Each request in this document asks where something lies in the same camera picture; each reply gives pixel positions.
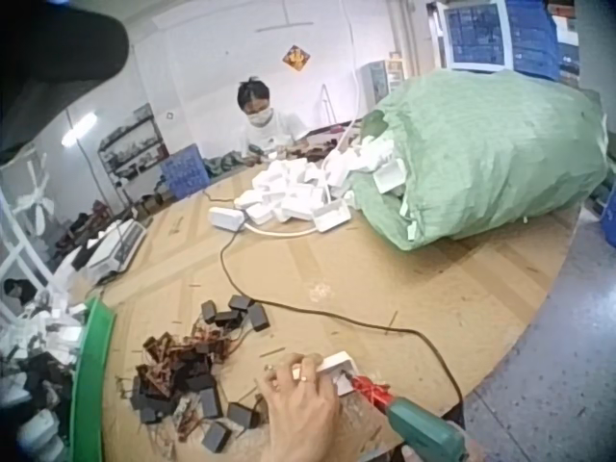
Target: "hand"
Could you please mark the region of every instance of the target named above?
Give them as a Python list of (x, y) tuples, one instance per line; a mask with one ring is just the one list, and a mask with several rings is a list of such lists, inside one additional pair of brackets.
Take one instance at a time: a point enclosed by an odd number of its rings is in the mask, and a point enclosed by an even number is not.
[[(321, 462), (338, 421), (338, 393), (327, 375), (317, 376), (318, 355), (287, 355), (257, 385), (269, 408), (269, 446), (262, 462)], [(293, 366), (300, 364), (300, 380)]]

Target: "green sack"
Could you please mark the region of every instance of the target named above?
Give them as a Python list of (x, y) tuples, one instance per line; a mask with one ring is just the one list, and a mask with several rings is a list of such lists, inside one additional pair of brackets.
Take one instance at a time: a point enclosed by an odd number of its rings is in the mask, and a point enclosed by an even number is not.
[(362, 134), (394, 140), (405, 162), (402, 198), (380, 194), (370, 173), (351, 176), (370, 224), (403, 250), (573, 205), (606, 175), (600, 104), (513, 71), (409, 80), (366, 117)]

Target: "green handle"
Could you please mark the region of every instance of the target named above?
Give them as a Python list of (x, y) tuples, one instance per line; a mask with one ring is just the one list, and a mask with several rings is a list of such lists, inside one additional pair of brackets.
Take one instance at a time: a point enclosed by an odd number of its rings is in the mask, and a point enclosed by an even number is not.
[(387, 417), (399, 434), (423, 462), (464, 462), (464, 435), (443, 419), (406, 398), (395, 398), (387, 409)]

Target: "white t-shirt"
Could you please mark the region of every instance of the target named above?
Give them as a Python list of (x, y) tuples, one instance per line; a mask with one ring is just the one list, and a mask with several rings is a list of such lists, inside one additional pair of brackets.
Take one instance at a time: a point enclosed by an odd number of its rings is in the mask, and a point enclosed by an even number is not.
[(276, 146), (289, 146), (308, 135), (309, 130), (297, 114), (284, 114), (274, 110), (273, 116), (265, 127), (255, 127), (246, 123), (242, 134), (242, 157), (248, 156), (251, 144), (258, 146), (268, 154)]

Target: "face mask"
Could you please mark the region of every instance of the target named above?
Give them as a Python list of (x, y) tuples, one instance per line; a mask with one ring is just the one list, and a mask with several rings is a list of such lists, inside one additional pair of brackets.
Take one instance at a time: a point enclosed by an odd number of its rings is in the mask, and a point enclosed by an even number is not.
[(267, 108), (257, 114), (250, 114), (248, 116), (248, 120), (252, 125), (265, 125), (271, 119), (273, 115), (273, 108)]

